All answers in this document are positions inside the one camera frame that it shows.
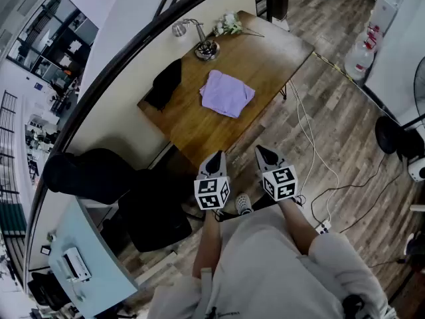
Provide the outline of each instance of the shirt sleeve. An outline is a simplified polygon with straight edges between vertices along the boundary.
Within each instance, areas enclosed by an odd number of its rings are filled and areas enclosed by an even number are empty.
[[[181,277],[173,286],[158,286],[147,319],[189,319],[201,299],[201,281]]]
[[[374,314],[385,314],[388,301],[378,279],[345,235],[319,235],[311,243],[309,257],[331,272],[349,294],[359,295]]]

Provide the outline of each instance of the wooden table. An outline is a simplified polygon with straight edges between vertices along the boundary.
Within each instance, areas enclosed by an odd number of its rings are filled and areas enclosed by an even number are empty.
[[[139,108],[198,167],[217,150],[228,150],[274,96],[297,72],[313,46],[289,32],[247,12],[238,13],[254,35],[221,35],[216,60],[200,61],[191,49],[182,58],[182,78],[165,109],[160,112],[141,100]],[[231,118],[201,106],[199,89],[209,72],[219,70],[255,90],[254,98],[239,118]]]

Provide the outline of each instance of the yellow and black tape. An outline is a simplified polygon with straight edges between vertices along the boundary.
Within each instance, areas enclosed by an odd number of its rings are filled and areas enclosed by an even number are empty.
[[[347,73],[345,73],[343,71],[342,68],[339,68],[338,65],[334,64],[333,62],[330,62],[324,56],[321,56],[320,54],[316,53],[315,51],[313,51],[313,54],[317,58],[320,58],[321,60],[323,60],[324,62],[326,62],[328,65],[332,66],[335,70],[337,70],[339,73],[341,73],[345,78],[347,78],[348,80],[350,80],[355,86],[357,86],[358,88],[361,88],[359,85],[357,85],[357,83]]]

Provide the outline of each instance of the table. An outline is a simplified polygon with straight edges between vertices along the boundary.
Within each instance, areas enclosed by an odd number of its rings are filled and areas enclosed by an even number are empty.
[[[70,247],[77,247],[92,275],[90,280],[72,284],[65,279],[62,254]],[[56,229],[48,264],[69,299],[86,319],[138,290],[135,280],[114,256],[87,210],[76,199],[65,210]],[[83,296],[84,301],[79,301],[76,295]]]
[[[195,167],[213,152],[228,150],[314,50],[311,44],[268,21],[244,11],[238,15],[244,27],[264,37],[221,35],[216,39],[220,55],[209,62],[200,61],[191,49],[182,58],[181,83],[165,109],[158,111],[144,100],[138,103]],[[256,91],[239,118],[201,106],[199,89],[211,70],[233,76]]]

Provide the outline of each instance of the light blue desk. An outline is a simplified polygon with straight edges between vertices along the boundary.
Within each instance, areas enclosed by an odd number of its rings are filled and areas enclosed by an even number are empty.
[[[52,243],[48,264],[60,285],[85,319],[89,319],[137,292],[137,284],[100,236],[87,210],[76,199],[65,210]],[[63,252],[77,247],[92,278],[67,281]]]

